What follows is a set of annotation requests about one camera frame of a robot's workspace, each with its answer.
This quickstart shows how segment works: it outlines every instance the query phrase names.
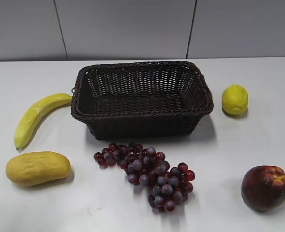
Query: white table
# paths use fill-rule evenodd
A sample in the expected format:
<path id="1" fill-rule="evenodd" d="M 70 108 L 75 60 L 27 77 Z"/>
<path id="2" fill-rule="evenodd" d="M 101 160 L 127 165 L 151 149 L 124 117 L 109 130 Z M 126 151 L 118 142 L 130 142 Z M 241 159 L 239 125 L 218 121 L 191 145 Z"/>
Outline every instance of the white table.
<path id="1" fill-rule="evenodd" d="M 173 213 L 155 214 L 147 191 L 134 188 L 118 167 L 99 169 L 97 141 L 70 107 L 53 112 L 23 152 L 51 150 L 67 156 L 74 178 L 24 189 L 5 176 L 16 155 L 13 135 L 25 111 L 46 95 L 71 93 L 84 66 L 119 61 L 0 62 L 0 232 L 285 232 L 285 204 L 266 214 L 240 195 L 246 171 L 275 165 L 285 171 L 285 58 L 196 59 L 210 87 L 214 110 L 188 137 L 144 139 L 166 153 L 172 166 L 195 171 L 195 197 Z M 248 90 L 247 117 L 222 112 L 222 91 Z"/>

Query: dark brown wicker basket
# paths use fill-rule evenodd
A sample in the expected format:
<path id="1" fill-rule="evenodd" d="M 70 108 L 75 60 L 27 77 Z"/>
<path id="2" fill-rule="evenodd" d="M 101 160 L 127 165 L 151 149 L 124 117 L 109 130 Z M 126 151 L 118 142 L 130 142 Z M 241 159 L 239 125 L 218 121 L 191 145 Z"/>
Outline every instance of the dark brown wicker basket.
<path id="1" fill-rule="evenodd" d="M 73 94 L 72 116 L 98 140 L 190 134 L 213 110 L 203 75 L 186 61 L 87 66 Z"/>

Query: banana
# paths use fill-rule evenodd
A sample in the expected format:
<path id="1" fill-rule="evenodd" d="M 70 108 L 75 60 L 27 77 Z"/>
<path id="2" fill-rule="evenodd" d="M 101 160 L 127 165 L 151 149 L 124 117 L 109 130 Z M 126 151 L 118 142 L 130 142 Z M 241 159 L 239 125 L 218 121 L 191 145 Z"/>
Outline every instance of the banana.
<path id="1" fill-rule="evenodd" d="M 21 150 L 29 143 L 35 128 L 45 115 L 57 107 L 70 103 L 71 99 L 72 96 L 66 93 L 57 93 L 47 96 L 32 105 L 16 128 L 14 136 L 16 149 Z"/>

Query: yellow lemon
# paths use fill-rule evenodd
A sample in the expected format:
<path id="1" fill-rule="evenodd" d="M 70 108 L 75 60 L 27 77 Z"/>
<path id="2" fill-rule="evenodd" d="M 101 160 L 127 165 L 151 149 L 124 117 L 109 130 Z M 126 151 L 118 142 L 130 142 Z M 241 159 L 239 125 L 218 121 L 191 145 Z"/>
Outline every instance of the yellow lemon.
<path id="1" fill-rule="evenodd" d="M 240 115 L 248 108 L 248 93 L 244 87 L 232 85 L 222 94 L 223 109 L 230 115 Z"/>

